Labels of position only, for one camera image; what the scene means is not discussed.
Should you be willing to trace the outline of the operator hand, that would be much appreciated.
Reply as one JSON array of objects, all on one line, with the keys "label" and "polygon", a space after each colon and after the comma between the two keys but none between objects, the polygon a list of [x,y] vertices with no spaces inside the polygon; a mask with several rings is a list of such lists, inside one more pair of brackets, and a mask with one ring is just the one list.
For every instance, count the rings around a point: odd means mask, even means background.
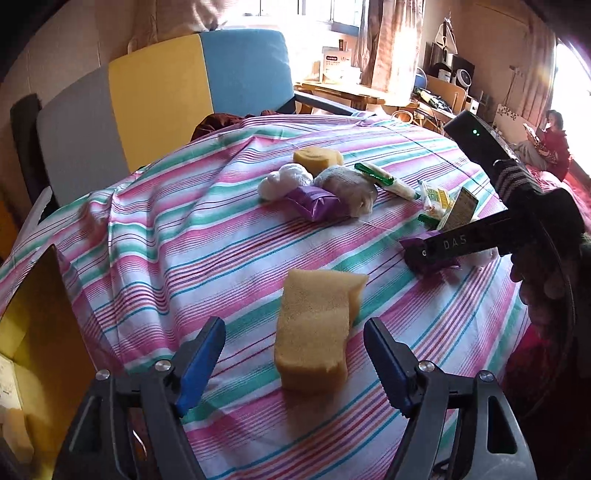
[{"label": "operator hand", "polygon": [[519,298],[538,336],[556,340],[568,321],[567,284],[575,290],[579,280],[580,251],[557,256],[548,246],[531,243],[511,255],[510,279],[520,283]]}]

